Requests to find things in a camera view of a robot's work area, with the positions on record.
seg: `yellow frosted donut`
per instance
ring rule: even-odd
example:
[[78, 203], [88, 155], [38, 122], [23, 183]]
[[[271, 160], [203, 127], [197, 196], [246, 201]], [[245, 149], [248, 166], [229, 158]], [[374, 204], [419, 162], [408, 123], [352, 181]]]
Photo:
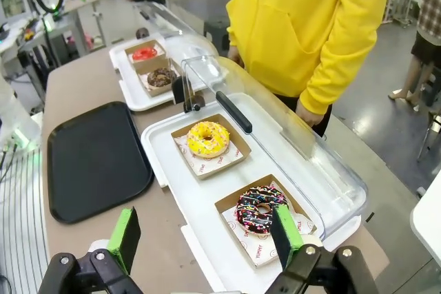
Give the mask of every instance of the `yellow frosted donut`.
[[228, 147], [229, 133], [215, 122], [199, 122], [187, 134], [190, 151], [201, 158], [215, 158]]

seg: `black tray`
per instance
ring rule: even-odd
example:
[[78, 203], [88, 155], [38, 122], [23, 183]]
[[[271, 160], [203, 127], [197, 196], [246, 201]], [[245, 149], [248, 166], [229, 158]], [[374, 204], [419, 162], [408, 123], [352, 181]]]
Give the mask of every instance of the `black tray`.
[[125, 103], [102, 105], [59, 125], [48, 139], [52, 216], [75, 223], [145, 191], [153, 171]]

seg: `display case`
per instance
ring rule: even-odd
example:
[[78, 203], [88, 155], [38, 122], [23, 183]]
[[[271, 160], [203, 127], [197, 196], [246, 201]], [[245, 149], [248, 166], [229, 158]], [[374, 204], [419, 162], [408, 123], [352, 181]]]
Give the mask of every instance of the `display case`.
[[145, 84], [140, 80], [140, 75], [145, 73], [146, 68], [143, 63], [133, 62], [133, 51], [153, 43], [164, 51], [163, 55], [169, 62], [178, 65], [195, 56], [218, 54], [207, 39], [197, 35], [163, 6], [149, 3], [141, 6], [140, 10], [146, 18], [150, 35], [118, 44], [109, 51], [113, 68], [121, 77], [119, 85], [125, 102], [134, 112], [145, 111], [173, 101], [174, 98], [170, 88], [164, 93], [148, 93]]
[[[148, 127], [141, 142], [160, 186], [170, 188], [188, 223], [183, 233], [203, 271], [210, 270], [212, 276], [206, 276], [213, 289], [264, 293], [280, 263], [251, 265], [215, 204], [271, 176], [313, 222], [312, 234], [333, 250], [360, 226], [367, 187], [323, 139], [234, 62], [200, 56], [183, 60], [181, 67], [185, 111]], [[202, 180], [187, 166], [172, 133], [217, 114], [251, 152]]]

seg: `plaid shirt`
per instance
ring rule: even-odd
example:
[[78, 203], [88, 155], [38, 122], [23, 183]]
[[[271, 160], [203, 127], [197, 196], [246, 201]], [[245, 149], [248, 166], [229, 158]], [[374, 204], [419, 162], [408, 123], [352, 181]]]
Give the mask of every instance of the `plaid shirt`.
[[441, 39], [441, 0], [422, 0], [418, 27]]

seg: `screw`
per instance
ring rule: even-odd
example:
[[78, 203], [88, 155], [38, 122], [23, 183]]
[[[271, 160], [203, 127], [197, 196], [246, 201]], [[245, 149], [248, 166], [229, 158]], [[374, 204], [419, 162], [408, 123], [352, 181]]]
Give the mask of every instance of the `screw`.
[[345, 249], [343, 251], [343, 256], [345, 256], [346, 258], [348, 258], [351, 255], [352, 255], [352, 250], [351, 249]]
[[306, 254], [308, 255], [314, 255], [316, 253], [316, 249], [314, 247], [309, 246], [306, 248]]

